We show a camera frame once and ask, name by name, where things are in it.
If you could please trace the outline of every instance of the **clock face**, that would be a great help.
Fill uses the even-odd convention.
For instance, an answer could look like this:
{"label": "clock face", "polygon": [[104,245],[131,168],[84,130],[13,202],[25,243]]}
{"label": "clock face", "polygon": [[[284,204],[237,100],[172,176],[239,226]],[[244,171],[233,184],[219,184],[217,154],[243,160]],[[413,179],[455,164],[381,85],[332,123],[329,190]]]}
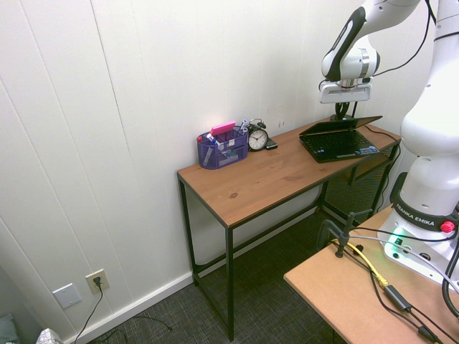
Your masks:
{"label": "clock face", "polygon": [[249,135],[249,147],[254,151],[259,151],[266,146],[268,142],[268,134],[261,129],[257,129],[251,132]]}

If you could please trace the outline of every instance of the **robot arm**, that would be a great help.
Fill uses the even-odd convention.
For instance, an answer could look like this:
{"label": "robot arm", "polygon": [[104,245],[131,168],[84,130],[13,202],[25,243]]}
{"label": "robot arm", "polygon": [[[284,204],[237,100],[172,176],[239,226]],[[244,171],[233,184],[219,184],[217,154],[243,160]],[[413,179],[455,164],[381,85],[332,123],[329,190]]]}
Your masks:
{"label": "robot arm", "polygon": [[321,103],[364,101],[370,98],[371,76],[379,55],[367,35],[403,22],[420,0],[367,0],[349,17],[322,61]]}
{"label": "robot arm", "polygon": [[[368,100],[371,76],[379,57],[362,48],[366,35],[399,24],[420,0],[367,0],[349,18],[335,44],[323,59],[321,102]],[[459,267],[455,268],[456,242],[448,239],[450,224],[458,229],[459,216],[459,1],[439,0],[437,25],[430,76],[417,104],[402,121],[402,141],[418,156],[412,164],[394,208],[381,229],[394,236],[378,233],[380,239],[404,234],[405,247],[422,252],[435,266],[446,271],[459,285]],[[384,246],[384,253],[426,278],[443,284],[443,296],[451,312],[459,318],[449,300],[448,283],[443,276],[423,262],[415,262],[403,250]]]}

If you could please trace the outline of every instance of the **purple mesh organizer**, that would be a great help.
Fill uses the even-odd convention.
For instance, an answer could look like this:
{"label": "purple mesh organizer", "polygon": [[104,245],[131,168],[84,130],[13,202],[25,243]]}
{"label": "purple mesh organizer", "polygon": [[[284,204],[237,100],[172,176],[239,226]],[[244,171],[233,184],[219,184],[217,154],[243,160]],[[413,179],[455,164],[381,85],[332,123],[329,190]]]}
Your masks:
{"label": "purple mesh organizer", "polygon": [[207,140],[207,134],[201,136],[202,141],[198,142],[199,165],[209,170],[231,165],[247,157],[249,151],[247,145],[247,133],[239,132],[240,127],[235,126],[233,130],[221,133],[215,138],[220,146]]}

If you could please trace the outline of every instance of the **gray cable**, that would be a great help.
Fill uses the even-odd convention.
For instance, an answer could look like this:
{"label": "gray cable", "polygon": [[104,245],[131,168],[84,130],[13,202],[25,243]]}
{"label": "gray cable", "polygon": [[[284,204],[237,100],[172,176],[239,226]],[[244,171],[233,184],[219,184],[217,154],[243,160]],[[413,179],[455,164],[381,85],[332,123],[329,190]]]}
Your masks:
{"label": "gray cable", "polygon": [[393,245],[395,247],[398,247],[399,249],[402,249],[404,252],[408,252],[408,253],[412,254],[416,258],[422,260],[425,264],[430,265],[436,272],[441,274],[443,276],[443,278],[448,281],[450,286],[453,287],[453,289],[459,294],[458,286],[456,286],[455,283],[453,283],[453,281],[451,281],[451,279],[442,270],[440,270],[438,267],[436,267],[433,263],[429,262],[424,257],[420,256],[418,253],[416,253],[416,252],[414,252],[412,250],[408,250],[408,249],[406,249],[404,247],[401,247],[400,245],[397,245],[394,242],[389,242],[387,240],[383,240],[383,239],[380,239],[380,238],[375,238],[374,236],[350,235],[349,237],[350,238],[355,238],[355,239],[368,239],[368,240],[376,240],[378,242],[385,242],[387,244],[391,244],[391,245]]}

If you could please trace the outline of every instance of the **pink eraser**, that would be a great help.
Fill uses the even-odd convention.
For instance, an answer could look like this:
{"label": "pink eraser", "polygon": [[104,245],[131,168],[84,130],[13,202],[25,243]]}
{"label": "pink eraser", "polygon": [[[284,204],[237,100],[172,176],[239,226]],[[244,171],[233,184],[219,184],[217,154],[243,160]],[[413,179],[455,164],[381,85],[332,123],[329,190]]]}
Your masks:
{"label": "pink eraser", "polygon": [[220,124],[220,125],[216,125],[216,126],[212,127],[212,129],[210,130],[210,135],[215,136],[215,135],[230,131],[231,129],[233,129],[233,127],[235,125],[236,125],[236,121],[235,120],[233,120],[231,122],[228,122],[228,123],[223,123],[223,124]]}

